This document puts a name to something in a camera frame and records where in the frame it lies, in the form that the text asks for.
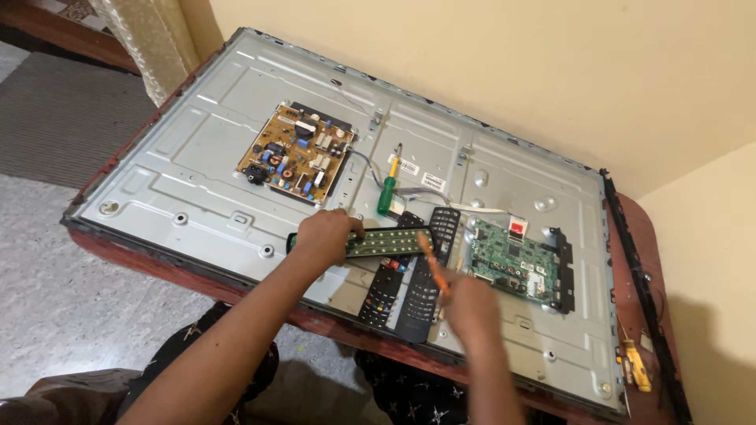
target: gray rug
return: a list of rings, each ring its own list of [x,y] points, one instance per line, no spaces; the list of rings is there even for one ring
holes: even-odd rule
[[[80,188],[155,109],[138,76],[32,53],[0,83],[0,173]]]

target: person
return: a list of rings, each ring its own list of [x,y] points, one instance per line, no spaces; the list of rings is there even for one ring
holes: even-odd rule
[[[118,425],[188,425],[223,423],[225,420],[239,423],[238,410],[243,408],[243,403],[239,404],[240,397],[243,401],[251,399],[272,381],[277,351],[271,343],[289,311],[315,279],[329,267],[343,264],[344,246],[351,231],[364,236],[360,220],[349,217],[344,209],[321,210],[303,220],[292,251],[254,290],[233,308],[221,307],[222,303],[219,303],[221,306],[216,305],[200,321],[174,335],[172,339],[175,341],[185,343],[189,339],[190,343],[182,346],[180,353],[175,353],[170,361],[160,361],[171,356],[166,348],[170,339],[158,351],[143,375],[142,383],[146,388],[135,391],[132,387]],[[445,304],[446,320],[464,348],[469,374],[467,400],[463,405],[466,412],[462,410],[463,414],[469,415],[466,419],[476,425],[524,424],[502,344],[499,309],[492,289],[477,279],[448,270],[443,272],[451,285],[451,295],[441,302]],[[386,380],[386,373],[370,369],[371,360],[376,358],[380,356],[365,352],[355,356],[366,377],[374,375],[375,384],[380,385],[381,380]],[[399,365],[410,368],[381,359],[385,360],[384,368],[386,361],[394,365],[394,371],[404,370]],[[272,361],[275,365],[264,367],[266,362]],[[403,376],[399,375],[400,379],[396,381],[403,383]],[[426,380],[433,382],[433,377],[445,380],[435,375]],[[428,389],[429,382],[414,387]],[[378,402],[377,387],[374,383],[371,385]],[[463,390],[454,387],[452,394],[460,399]],[[389,403],[386,400],[378,403],[394,423],[400,423],[401,418],[405,422],[411,419],[408,423],[421,423],[415,414],[422,403],[413,405],[410,401],[409,414],[406,415],[404,411],[401,415],[394,414],[398,413],[397,404],[398,401]],[[428,416],[431,421],[423,423],[447,423],[445,420],[451,418],[450,414],[444,417],[443,409],[436,405],[428,415],[432,415]]]

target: wooden table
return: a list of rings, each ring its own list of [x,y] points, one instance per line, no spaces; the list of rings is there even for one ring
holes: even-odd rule
[[[653,276],[649,285],[654,293],[657,308],[661,310],[663,306],[664,310],[666,310],[668,307],[664,278],[662,277],[662,267],[651,220],[635,201],[623,195],[619,195],[619,197],[624,208],[627,223],[630,226],[630,231],[637,245],[637,251],[643,262],[643,267]],[[611,220],[611,214],[609,214],[609,231],[617,310],[627,332],[636,342],[639,342],[640,330],[645,327],[643,313],[637,300],[636,290],[630,271],[627,268],[627,262],[619,242],[617,230],[614,222]],[[235,304],[245,295],[244,290],[229,287],[217,281],[192,274],[183,268],[168,265],[152,259],[143,253],[116,245],[108,240],[100,239],[72,228],[69,229],[69,233],[79,246],[102,259],[195,290],[212,298]],[[461,383],[468,382],[465,368],[442,364],[412,349],[400,340],[378,337],[374,333],[357,329],[352,323],[330,317],[322,312],[297,307],[291,311],[288,323],[341,343],[375,352]],[[664,313],[660,326],[667,335],[675,363],[677,364],[677,351],[667,312]],[[659,369],[656,357],[645,349],[639,349],[639,352],[652,377],[658,377]],[[670,409],[668,407],[659,407],[660,404],[663,405],[663,403],[660,403],[661,384],[660,379],[653,380],[653,390],[651,392],[639,392],[635,386],[626,387],[632,415],[632,419],[627,420],[626,423],[674,423],[673,417],[669,413]],[[563,417],[569,423],[604,423],[599,418],[592,417],[574,405],[553,399],[550,394],[545,392],[520,390],[519,396],[522,404]]]

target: black pants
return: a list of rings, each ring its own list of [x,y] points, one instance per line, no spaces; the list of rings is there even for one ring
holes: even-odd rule
[[[213,326],[230,307],[217,302],[202,318],[168,338],[147,364],[141,377],[129,382],[130,392],[121,404],[119,417],[132,405],[148,385],[171,362],[186,350],[202,333]],[[373,387],[378,407],[397,425],[436,423],[461,425],[467,417],[467,388],[451,380],[407,366],[363,350],[355,354],[355,362]],[[253,400],[273,382],[278,369],[278,348],[272,343],[244,394],[223,424],[246,423],[244,405]]]

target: circuit board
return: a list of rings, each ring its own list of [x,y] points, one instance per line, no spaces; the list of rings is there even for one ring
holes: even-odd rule
[[[559,229],[552,229],[554,231],[563,238]],[[557,310],[574,310],[572,270],[569,269],[568,285],[562,287],[560,277],[567,267],[562,264],[560,249],[522,235],[512,235],[505,228],[478,221],[469,275],[487,281],[495,289]],[[569,248],[571,262],[572,246],[566,241],[563,245]]]
[[[432,244],[432,235],[428,228],[378,228],[367,229],[365,237],[359,238],[350,233],[346,242],[346,256],[400,256],[421,253],[423,248],[417,244],[417,232],[422,232]],[[287,253],[296,245],[296,233],[287,241]]]
[[[304,105],[279,105],[236,171],[254,185],[323,203],[355,136],[351,129]]]

